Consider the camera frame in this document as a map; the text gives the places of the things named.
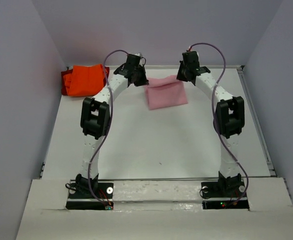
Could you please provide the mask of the pink t shirt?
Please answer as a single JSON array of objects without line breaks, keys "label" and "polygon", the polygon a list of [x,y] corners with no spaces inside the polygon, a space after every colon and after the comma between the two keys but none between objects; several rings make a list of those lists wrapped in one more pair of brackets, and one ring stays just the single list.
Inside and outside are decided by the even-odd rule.
[{"label": "pink t shirt", "polygon": [[144,92],[149,110],[188,104],[184,83],[176,75],[149,78]]}]

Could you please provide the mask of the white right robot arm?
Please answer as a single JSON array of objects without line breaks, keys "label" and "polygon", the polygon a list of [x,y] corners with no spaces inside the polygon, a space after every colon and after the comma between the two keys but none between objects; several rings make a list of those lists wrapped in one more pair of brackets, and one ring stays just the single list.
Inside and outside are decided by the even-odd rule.
[{"label": "white right robot arm", "polygon": [[182,53],[176,78],[191,82],[209,98],[213,128],[220,140],[218,179],[202,182],[200,195],[204,199],[237,197],[244,186],[237,160],[239,135],[245,125],[244,99],[220,86],[211,71],[200,65],[199,55],[194,50]]}]

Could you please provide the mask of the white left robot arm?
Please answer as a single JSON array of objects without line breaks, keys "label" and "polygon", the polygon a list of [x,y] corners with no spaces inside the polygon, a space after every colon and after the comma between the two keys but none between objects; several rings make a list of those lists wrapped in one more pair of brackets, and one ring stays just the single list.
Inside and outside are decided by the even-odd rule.
[{"label": "white left robot arm", "polygon": [[141,53],[126,53],[126,61],[116,68],[111,78],[105,75],[106,85],[102,90],[82,102],[80,127],[84,134],[84,150],[75,185],[87,198],[93,197],[102,202],[96,195],[99,184],[98,159],[111,129],[114,102],[130,85],[140,87],[149,84],[145,63],[146,59]]}]

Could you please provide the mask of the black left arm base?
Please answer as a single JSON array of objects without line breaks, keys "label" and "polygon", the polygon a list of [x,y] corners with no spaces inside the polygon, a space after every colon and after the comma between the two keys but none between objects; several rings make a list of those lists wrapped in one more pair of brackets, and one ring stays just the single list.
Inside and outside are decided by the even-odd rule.
[{"label": "black left arm base", "polygon": [[77,186],[74,181],[66,183],[65,187],[68,190],[65,205],[68,210],[108,211],[114,209],[114,184],[112,182],[99,182],[97,189],[94,191],[96,198],[89,190]]}]

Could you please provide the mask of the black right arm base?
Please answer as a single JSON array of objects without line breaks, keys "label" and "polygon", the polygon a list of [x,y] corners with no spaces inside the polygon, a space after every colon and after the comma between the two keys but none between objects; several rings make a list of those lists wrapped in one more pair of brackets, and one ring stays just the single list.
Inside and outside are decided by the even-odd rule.
[{"label": "black right arm base", "polygon": [[242,196],[245,190],[245,183],[242,180],[240,184],[231,187],[228,190],[222,190],[218,181],[204,181],[201,183],[199,195],[202,198],[203,210],[249,210],[249,201],[247,194]]}]

